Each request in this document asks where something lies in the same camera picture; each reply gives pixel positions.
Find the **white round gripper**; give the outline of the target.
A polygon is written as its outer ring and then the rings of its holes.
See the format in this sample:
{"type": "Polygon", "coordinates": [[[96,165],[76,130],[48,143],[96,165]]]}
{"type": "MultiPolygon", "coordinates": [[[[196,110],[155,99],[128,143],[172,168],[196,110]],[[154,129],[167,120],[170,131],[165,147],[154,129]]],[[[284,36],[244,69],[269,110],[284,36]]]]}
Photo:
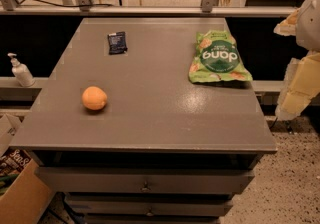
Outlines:
{"type": "Polygon", "coordinates": [[[316,52],[320,51],[320,0],[305,0],[273,32],[296,35],[299,46],[312,50],[301,60],[292,58],[285,72],[275,114],[280,121],[289,121],[298,117],[320,93],[320,53],[316,52]]]}

